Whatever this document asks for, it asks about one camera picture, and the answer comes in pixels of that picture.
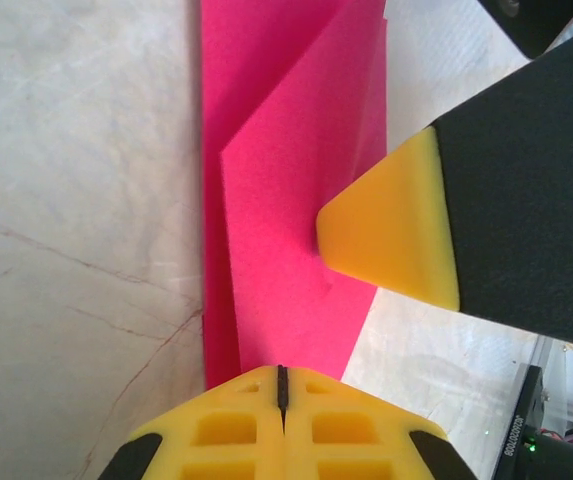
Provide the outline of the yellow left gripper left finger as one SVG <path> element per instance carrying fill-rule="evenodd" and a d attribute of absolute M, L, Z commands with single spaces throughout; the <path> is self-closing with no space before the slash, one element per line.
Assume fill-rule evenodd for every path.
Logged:
<path fill-rule="evenodd" d="M 101 479 L 282 479 L 284 367 L 260 367 L 136 429 Z"/>

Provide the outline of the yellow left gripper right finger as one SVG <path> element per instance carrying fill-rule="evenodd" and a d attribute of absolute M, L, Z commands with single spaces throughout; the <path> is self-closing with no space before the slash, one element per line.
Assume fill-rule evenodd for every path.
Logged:
<path fill-rule="evenodd" d="M 436 423 L 331 377 L 285 370 L 287 479 L 473 479 Z"/>

